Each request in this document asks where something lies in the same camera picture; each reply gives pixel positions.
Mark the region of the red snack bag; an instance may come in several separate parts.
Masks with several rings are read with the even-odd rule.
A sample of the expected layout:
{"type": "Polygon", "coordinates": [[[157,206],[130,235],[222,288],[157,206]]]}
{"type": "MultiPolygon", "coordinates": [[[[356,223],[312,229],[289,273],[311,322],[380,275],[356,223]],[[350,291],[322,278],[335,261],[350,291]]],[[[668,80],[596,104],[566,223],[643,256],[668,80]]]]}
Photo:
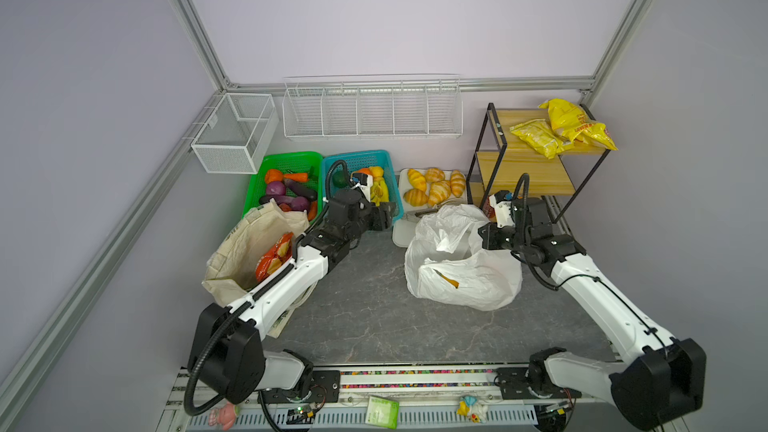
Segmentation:
{"type": "Polygon", "coordinates": [[[262,255],[254,273],[256,284],[265,281],[293,255],[294,234],[283,234],[277,242],[262,255]]]}

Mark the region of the white plastic grocery bag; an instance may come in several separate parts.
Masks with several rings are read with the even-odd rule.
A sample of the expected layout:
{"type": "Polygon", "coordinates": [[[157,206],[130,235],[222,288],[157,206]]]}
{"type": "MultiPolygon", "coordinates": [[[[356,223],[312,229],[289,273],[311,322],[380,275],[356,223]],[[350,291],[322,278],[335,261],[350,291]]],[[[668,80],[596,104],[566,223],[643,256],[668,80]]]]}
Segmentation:
{"type": "Polygon", "coordinates": [[[489,223],[473,205],[448,205],[417,224],[404,259],[416,298],[494,311],[509,305],[523,285],[521,264],[505,250],[482,248],[478,229],[489,223]],[[459,288],[436,272],[459,282],[459,288]]]}

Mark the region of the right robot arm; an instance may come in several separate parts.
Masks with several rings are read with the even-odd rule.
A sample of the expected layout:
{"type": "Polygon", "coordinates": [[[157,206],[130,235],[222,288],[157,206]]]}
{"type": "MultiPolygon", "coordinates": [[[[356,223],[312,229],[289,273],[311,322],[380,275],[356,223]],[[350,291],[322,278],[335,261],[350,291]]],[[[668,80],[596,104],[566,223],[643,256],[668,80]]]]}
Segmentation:
{"type": "Polygon", "coordinates": [[[600,271],[586,249],[557,234],[549,208],[529,195],[522,174],[514,190],[488,200],[496,221],[479,228],[485,250],[507,250],[546,289],[567,292],[605,333],[616,362],[579,357],[562,347],[530,356],[522,380],[536,398],[586,394],[617,408],[641,431],[663,429],[703,406],[706,354],[678,339],[631,302],[600,271]]]}

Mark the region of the cream canvas tote bag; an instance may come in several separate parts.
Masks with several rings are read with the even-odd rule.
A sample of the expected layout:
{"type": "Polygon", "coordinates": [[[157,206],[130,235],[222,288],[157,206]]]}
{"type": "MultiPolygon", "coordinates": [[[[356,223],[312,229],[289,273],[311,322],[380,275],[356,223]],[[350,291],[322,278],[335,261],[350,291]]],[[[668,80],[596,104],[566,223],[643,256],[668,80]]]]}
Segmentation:
{"type": "Polygon", "coordinates": [[[227,306],[257,285],[262,256],[286,233],[309,226],[306,212],[285,212],[274,202],[252,208],[230,231],[206,264],[202,286],[219,306],[227,306]]]}

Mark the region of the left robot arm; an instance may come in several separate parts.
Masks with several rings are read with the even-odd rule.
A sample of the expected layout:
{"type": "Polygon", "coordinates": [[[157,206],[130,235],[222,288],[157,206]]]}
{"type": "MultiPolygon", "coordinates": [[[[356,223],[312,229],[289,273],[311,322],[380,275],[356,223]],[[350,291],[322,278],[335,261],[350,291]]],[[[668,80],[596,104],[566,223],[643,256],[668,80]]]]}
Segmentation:
{"type": "Polygon", "coordinates": [[[199,416],[226,400],[233,405],[252,393],[271,390],[306,400],[312,395],[313,364],[288,350],[272,352],[262,343],[277,319],[311,285],[332,271],[367,231],[392,224],[394,206],[375,202],[371,172],[351,172],[345,161],[331,168],[346,181],[326,193],[316,221],[293,240],[290,258],[254,290],[226,306],[210,305],[200,315],[188,362],[183,408],[199,416]]]}

